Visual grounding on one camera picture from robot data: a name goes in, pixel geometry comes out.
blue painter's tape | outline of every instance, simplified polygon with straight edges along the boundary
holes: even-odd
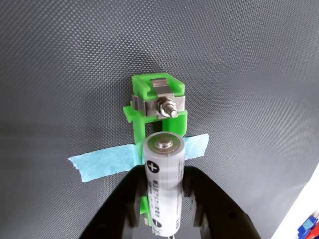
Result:
[[[184,138],[185,159],[204,156],[208,139],[208,134]],[[142,163],[134,144],[101,149],[70,157],[69,160],[80,171],[82,182],[129,171]]]
[[[209,135],[207,133],[184,138],[186,148],[185,160],[204,156],[208,140]]]

